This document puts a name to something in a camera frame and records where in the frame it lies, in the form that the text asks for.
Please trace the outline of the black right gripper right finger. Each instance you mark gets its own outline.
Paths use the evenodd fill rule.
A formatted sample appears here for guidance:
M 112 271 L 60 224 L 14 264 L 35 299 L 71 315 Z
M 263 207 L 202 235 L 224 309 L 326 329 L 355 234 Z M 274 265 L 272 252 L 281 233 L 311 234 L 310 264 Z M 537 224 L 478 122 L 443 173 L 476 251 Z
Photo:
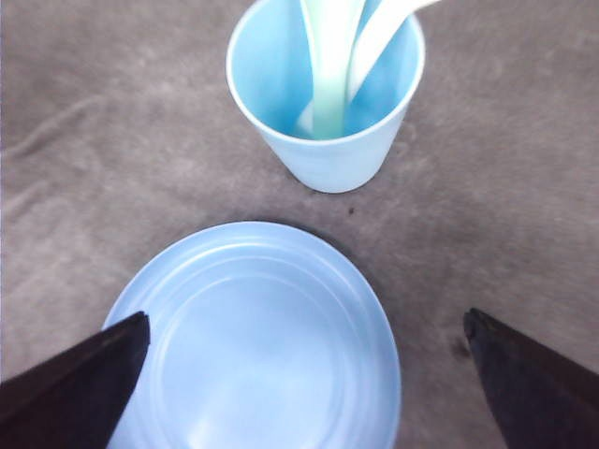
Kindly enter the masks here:
M 508 448 L 596 448 L 598 374 L 472 308 L 463 328 Z

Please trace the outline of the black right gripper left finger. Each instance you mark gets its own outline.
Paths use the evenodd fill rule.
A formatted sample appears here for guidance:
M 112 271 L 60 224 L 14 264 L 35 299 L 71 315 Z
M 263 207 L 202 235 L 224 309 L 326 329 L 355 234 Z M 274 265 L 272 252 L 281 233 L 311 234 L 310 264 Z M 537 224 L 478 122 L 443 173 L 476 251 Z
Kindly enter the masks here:
M 106 448 L 150 344 L 139 311 L 1 383 L 3 448 Z

